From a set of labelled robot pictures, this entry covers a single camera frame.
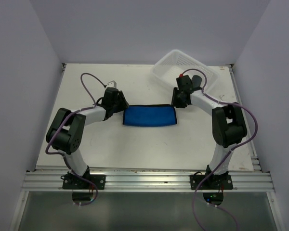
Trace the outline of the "purple and black towel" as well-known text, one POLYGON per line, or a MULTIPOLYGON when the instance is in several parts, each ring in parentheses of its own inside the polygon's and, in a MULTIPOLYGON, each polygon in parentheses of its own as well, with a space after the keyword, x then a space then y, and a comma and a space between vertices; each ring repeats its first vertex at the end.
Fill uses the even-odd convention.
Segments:
POLYGON ((193 88, 200 88, 201 87, 201 83, 202 83, 201 76, 194 75, 191 80, 192 80, 193 88))

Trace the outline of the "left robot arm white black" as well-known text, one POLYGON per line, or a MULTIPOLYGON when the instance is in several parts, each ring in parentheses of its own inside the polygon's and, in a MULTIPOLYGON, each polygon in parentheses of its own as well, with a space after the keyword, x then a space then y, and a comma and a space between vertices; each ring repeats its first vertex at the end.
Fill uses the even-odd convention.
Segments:
POLYGON ((60 155, 70 172, 75 175, 73 182, 85 189, 90 185, 91 178, 86 173, 88 165, 84 162, 79 147, 84 128, 96 122, 108 120, 113 114, 129 107, 122 91, 107 87, 101 103, 74 111, 60 108, 46 134, 47 146, 45 153, 60 155))

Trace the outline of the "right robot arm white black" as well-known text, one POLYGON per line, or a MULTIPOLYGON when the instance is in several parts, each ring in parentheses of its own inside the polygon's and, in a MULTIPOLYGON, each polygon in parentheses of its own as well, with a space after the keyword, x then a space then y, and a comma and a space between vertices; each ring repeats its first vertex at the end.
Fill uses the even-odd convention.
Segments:
POLYGON ((228 171, 233 148, 247 135, 242 109, 237 103, 221 102, 203 92, 200 76, 179 75, 173 89, 171 104, 175 108, 189 105, 200 108, 211 116, 212 136, 216 142, 214 154, 205 177, 206 186, 216 189, 222 183, 220 175, 228 171))

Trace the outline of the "blue and black towel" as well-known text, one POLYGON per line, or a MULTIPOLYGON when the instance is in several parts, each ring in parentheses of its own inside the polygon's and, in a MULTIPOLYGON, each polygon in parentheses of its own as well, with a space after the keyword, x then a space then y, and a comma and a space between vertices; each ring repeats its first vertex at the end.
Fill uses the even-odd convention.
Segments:
POLYGON ((130 105, 122 124, 130 127, 166 127, 177 125, 175 108, 170 104, 130 105))

